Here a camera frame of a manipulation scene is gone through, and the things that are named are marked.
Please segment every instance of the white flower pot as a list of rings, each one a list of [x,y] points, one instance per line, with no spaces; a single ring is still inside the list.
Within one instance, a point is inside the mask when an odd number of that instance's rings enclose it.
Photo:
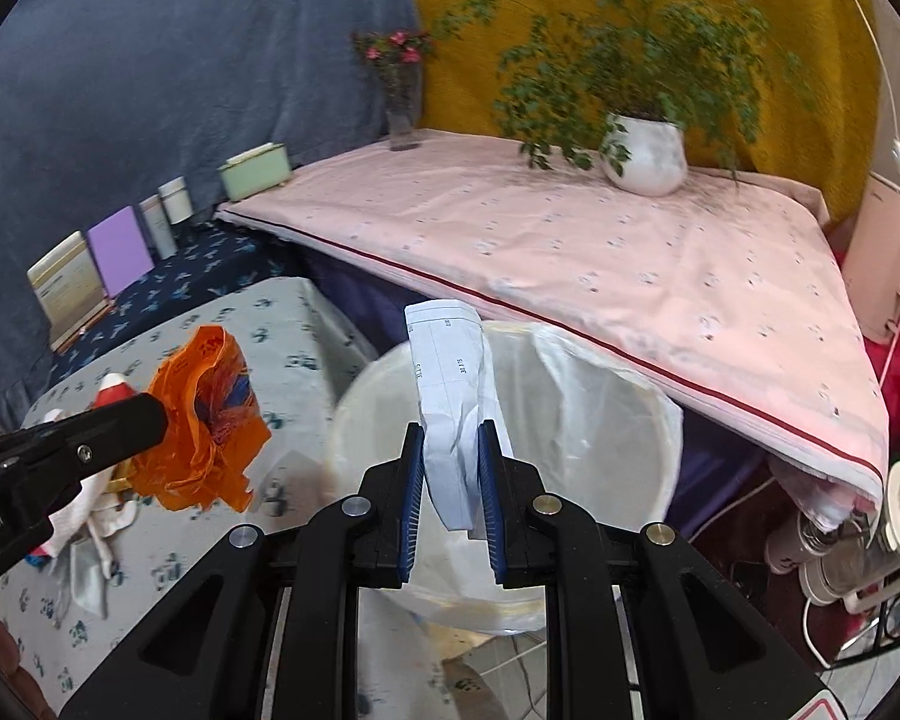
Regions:
[[[634,194],[660,197],[679,187],[687,177],[687,159],[683,152],[683,130],[668,122],[648,122],[629,116],[607,116],[616,119],[626,132],[608,134],[626,146],[631,156],[623,163],[624,175],[601,157],[607,178],[616,186]]]

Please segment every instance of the waste bin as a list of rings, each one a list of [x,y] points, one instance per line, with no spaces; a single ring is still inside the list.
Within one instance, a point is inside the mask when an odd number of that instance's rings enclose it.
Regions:
[[[682,448],[682,413],[650,380],[559,328],[484,322],[514,455],[598,522],[638,530],[663,518]],[[355,493],[370,466],[399,457],[419,421],[407,343],[372,362],[343,396],[330,432],[334,495]],[[453,628],[506,635],[543,628],[543,589],[493,581],[485,541],[447,532],[427,494],[404,608]]]

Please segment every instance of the green box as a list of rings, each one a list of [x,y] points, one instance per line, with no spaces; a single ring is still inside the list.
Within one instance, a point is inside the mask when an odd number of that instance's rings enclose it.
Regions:
[[[234,202],[283,184],[292,176],[283,143],[264,143],[231,157],[220,167],[226,194]]]

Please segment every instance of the orange wrapper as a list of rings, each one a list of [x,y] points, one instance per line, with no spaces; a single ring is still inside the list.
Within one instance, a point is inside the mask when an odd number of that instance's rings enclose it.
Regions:
[[[271,433],[250,387],[247,362],[216,324],[197,332],[159,367],[149,393],[167,410],[167,435],[133,458],[127,479],[172,512],[216,498],[242,512],[250,504],[244,470]]]

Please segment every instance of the mustard yellow curtain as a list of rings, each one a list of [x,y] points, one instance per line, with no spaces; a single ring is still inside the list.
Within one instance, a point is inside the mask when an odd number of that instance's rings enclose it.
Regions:
[[[423,22],[459,1],[418,0]],[[743,162],[820,188],[839,221],[860,202],[874,144],[879,74],[866,28],[852,0],[753,1],[769,18],[773,38],[802,59],[816,105],[806,110],[781,79],[765,97],[762,136],[741,145]],[[574,0],[530,2],[553,13],[574,6]],[[861,2],[869,12],[869,0]],[[500,88],[497,57],[526,34],[526,15],[509,9],[489,28],[471,26],[463,41],[439,46],[427,67],[423,125],[499,134],[492,111]],[[713,164],[698,143],[688,143],[688,153],[694,164]]]

